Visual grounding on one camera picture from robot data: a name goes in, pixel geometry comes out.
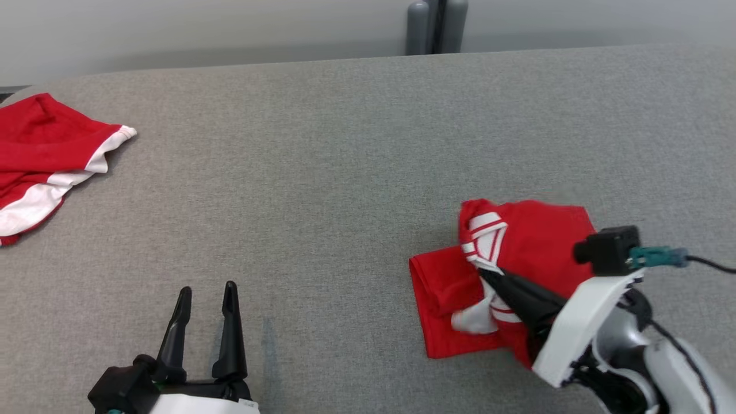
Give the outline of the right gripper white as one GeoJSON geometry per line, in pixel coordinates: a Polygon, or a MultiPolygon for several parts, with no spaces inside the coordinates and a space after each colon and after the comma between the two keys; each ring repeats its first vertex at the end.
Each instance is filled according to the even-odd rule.
{"type": "Polygon", "coordinates": [[[624,276],[595,276],[568,299],[517,274],[480,269],[479,275],[527,328],[527,342],[541,347],[532,365],[539,378],[562,387],[620,297],[645,269],[624,276]]]}

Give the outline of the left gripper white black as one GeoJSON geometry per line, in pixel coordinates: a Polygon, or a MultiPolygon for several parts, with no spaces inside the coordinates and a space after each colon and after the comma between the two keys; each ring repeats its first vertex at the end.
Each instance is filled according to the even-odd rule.
{"type": "Polygon", "coordinates": [[[248,371],[236,283],[228,281],[224,286],[223,332],[219,356],[211,369],[214,380],[189,382],[182,366],[191,305],[192,290],[184,286],[179,291],[156,358],[156,385],[160,395],[148,412],[259,413],[259,404],[252,400],[244,380],[248,371]]]}

